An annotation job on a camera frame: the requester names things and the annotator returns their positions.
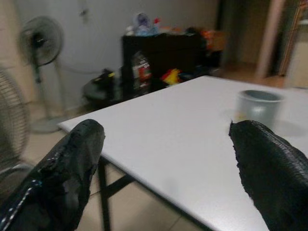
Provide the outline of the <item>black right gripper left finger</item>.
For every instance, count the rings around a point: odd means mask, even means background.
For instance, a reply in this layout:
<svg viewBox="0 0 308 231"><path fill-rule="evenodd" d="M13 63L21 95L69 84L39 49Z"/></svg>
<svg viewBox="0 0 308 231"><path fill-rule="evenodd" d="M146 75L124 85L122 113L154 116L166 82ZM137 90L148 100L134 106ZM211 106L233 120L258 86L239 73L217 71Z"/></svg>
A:
<svg viewBox="0 0 308 231"><path fill-rule="evenodd" d="M0 231L75 231L104 139L97 121L78 123L0 205Z"/></svg>

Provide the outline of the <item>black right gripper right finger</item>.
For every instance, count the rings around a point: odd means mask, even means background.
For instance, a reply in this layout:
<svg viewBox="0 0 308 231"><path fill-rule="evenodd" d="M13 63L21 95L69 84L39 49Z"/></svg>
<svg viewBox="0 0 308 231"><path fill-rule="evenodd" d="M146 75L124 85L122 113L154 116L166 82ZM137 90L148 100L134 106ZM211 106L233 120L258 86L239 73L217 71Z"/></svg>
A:
<svg viewBox="0 0 308 231"><path fill-rule="evenodd" d="M308 231L308 158L254 120L231 123L241 184L269 231Z"/></svg>

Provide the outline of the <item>black table leg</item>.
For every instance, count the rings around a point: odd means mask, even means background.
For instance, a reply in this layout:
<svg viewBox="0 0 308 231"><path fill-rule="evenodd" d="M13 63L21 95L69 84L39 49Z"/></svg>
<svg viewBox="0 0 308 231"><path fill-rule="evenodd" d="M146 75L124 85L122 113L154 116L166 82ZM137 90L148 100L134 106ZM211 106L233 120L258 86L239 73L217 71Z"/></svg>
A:
<svg viewBox="0 0 308 231"><path fill-rule="evenodd" d="M108 184L106 173L106 166L108 164L109 162L100 156L98 165L98 177L101 196L101 208L103 214L103 231L111 231L109 198L135 181L131 176L126 174L113 183Z"/></svg>

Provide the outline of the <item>grey ceramic mug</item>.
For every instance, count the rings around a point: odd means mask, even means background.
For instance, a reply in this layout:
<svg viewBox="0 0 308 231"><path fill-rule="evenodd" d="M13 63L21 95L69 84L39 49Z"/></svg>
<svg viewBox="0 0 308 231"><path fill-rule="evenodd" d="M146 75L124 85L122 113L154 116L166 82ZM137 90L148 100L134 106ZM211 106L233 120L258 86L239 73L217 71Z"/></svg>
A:
<svg viewBox="0 0 308 231"><path fill-rule="evenodd" d="M273 128L284 97L262 90L243 90L238 93L234 122L254 120Z"/></svg>

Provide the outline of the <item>light grey mesh fan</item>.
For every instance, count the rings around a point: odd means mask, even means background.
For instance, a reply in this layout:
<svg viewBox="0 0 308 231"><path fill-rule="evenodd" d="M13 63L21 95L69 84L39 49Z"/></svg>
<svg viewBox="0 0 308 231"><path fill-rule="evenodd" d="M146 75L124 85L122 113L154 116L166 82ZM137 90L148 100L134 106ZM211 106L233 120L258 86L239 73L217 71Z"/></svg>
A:
<svg viewBox="0 0 308 231"><path fill-rule="evenodd" d="M30 134L29 109L15 79L0 66L0 182L15 172Z"/></svg>

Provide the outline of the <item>black bag with yellow trim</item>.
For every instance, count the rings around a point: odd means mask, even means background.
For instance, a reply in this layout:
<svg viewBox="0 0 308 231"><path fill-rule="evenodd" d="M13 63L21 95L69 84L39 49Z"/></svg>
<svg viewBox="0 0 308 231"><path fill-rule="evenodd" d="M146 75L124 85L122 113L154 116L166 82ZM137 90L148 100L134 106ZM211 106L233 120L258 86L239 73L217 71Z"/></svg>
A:
<svg viewBox="0 0 308 231"><path fill-rule="evenodd" d="M113 103L122 100L121 77L110 69L90 80L82 89L83 96L89 102Z"/></svg>

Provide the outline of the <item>clear bottle with red label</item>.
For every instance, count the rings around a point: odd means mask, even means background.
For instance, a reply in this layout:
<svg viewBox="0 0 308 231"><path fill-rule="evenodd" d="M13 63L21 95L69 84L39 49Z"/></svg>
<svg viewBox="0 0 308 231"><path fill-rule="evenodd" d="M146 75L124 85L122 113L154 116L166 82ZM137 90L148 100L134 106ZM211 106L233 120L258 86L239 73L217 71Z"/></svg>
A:
<svg viewBox="0 0 308 231"><path fill-rule="evenodd" d="M132 72L134 79L134 90L139 94L148 93L150 90L151 69L148 59L141 51L132 57Z"/></svg>

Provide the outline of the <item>dark grey standing fan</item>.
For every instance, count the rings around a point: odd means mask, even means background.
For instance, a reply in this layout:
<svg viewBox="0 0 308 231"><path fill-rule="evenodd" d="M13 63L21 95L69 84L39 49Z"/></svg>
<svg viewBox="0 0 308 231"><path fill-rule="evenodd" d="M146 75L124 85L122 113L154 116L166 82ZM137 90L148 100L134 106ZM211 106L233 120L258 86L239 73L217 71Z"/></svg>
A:
<svg viewBox="0 0 308 231"><path fill-rule="evenodd" d="M38 99L43 105L45 116L34 121L31 129L37 134L57 132L58 124L66 120L65 88L60 71L58 56L63 47L63 31L59 23L49 16L38 16L28 21L19 33L18 47L21 55L33 70L34 82L38 89ZM43 77L40 72L42 66L53 63L58 78L59 94L62 101L60 116L52 116L45 94Z"/></svg>

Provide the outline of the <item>red yellow plush toy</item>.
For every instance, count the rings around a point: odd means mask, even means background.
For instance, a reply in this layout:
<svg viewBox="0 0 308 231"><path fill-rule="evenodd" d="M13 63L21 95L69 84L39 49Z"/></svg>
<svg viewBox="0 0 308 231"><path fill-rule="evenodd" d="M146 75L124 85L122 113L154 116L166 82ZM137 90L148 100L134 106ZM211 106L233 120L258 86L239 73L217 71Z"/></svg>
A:
<svg viewBox="0 0 308 231"><path fill-rule="evenodd" d="M179 84L181 83L180 73L178 69L170 69L160 79L168 85Z"/></svg>

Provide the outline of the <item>orange cardboard box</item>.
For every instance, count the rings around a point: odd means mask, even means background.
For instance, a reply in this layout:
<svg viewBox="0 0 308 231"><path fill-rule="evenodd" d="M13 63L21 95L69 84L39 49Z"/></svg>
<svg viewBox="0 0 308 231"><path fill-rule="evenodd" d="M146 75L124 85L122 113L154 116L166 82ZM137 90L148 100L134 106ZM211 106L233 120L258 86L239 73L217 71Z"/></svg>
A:
<svg viewBox="0 0 308 231"><path fill-rule="evenodd" d="M201 35L206 40L206 47L210 51L222 51L226 44L226 33L215 30L202 30Z"/></svg>

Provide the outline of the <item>black storage cabinet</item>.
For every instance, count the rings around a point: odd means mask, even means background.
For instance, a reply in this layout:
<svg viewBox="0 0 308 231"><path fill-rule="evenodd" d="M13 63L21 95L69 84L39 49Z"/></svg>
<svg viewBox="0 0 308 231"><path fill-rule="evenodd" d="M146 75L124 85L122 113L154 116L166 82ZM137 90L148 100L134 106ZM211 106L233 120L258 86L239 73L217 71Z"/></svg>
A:
<svg viewBox="0 0 308 231"><path fill-rule="evenodd" d="M122 36L121 87L124 97L135 95L133 56L140 52L148 60L151 71L150 91L167 87L162 76L178 69L185 74L183 81L209 74L220 67L223 48L208 49L200 34L157 36Z"/></svg>

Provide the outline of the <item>blue white plastic bag pile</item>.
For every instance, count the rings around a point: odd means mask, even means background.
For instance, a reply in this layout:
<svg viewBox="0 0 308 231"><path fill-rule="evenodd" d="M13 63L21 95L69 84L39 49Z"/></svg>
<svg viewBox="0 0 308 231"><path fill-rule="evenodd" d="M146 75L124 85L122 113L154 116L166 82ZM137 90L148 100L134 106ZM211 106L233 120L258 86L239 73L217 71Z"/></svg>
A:
<svg viewBox="0 0 308 231"><path fill-rule="evenodd" d="M133 16L132 22L133 24L126 28L126 36L148 37L162 34L160 18L151 20L146 13L140 12Z"/></svg>

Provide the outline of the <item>beige door frame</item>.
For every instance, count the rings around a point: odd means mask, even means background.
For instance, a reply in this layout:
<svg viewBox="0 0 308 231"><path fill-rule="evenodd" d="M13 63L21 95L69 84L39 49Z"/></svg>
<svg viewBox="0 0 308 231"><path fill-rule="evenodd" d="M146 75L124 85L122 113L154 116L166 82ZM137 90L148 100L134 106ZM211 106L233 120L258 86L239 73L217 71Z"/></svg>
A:
<svg viewBox="0 0 308 231"><path fill-rule="evenodd" d="M286 0L270 0L267 21L255 72L257 80L261 80L267 76L285 1Z"/></svg>

